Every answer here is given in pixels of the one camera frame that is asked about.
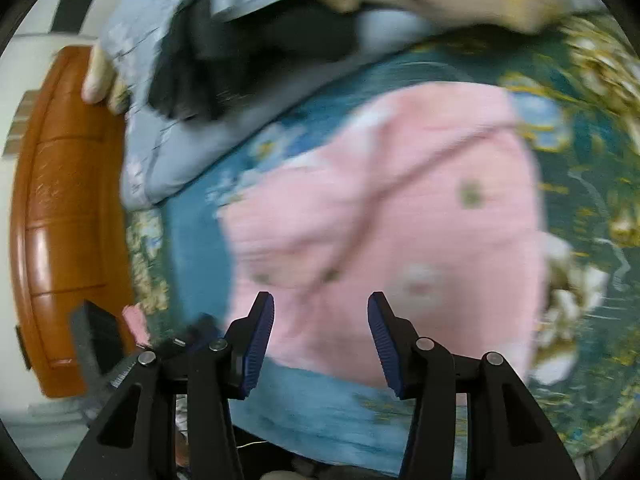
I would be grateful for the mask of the pink fleece flower garment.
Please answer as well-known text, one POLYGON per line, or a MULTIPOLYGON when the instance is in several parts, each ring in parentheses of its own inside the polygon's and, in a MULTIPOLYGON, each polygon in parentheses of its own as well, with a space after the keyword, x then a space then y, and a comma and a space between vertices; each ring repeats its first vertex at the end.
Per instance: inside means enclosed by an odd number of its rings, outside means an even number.
POLYGON ((275 367, 379 387, 367 301, 382 292, 421 335, 526 375, 546 265, 521 122, 493 84, 414 84, 361 105, 329 142, 224 198, 222 319, 270 292, 275 367))

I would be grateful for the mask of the cream floral pillow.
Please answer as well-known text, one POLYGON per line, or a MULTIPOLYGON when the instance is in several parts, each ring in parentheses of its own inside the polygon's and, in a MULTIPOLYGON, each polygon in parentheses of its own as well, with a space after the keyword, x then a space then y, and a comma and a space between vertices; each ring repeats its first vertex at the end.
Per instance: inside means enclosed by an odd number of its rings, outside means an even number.
POLYGON ((128 110, 130 97, 126 82, 98 44, 91 48, 81 99, 89 105, 105 103, 115 116, 128 110))

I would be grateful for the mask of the black white striped garment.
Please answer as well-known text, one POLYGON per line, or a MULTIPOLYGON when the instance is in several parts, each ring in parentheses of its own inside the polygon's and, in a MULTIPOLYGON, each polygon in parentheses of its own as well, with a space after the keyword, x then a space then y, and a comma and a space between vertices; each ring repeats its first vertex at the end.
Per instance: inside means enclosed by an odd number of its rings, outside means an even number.
POLYGON ((186 0, 160 43, 148 104, 168 119, 212 122, 291 62, 335 62, 358 46, 354 14, 281 0, 226 21, 186 0))

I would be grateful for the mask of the grey daisy print quilt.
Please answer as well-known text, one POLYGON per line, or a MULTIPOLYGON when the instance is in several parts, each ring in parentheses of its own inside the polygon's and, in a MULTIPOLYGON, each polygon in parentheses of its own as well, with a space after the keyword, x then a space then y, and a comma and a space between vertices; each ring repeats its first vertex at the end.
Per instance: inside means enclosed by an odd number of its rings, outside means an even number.
POLYGON ((174 195, 307 96, 436 30, 386 6, 122 0, 98 41, 128 93, 122 204, 174 195))

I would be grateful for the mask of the wooden headboard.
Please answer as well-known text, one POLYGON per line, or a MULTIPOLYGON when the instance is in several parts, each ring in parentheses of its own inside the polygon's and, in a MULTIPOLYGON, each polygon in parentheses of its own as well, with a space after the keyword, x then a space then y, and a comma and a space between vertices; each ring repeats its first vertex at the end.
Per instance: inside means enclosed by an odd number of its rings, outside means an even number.
POLYGON ((90 50, 68 46, 38 93, 18 156, 10 261, 18 328, 44 396, 86 390, 70 315, 134 302, 119 198, 125 123, 80 96, 90 50))

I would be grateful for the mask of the teal floral plush blanket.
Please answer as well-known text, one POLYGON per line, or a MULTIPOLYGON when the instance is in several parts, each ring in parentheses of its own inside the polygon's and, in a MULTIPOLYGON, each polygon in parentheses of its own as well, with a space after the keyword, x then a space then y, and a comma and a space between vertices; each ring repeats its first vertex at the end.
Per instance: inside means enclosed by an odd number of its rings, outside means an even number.
POLYGON ((596 476, 639 417, 639 61, 604 14, 533 37, 472 28, 386 58, 292 108, 160 206, 128 214, 131 277, 151 335, 227 312, 221 207, 329 141, 357 106, 429 81, 496 84, 521 117, 549 234, 529 385, 567 451, 596 476))

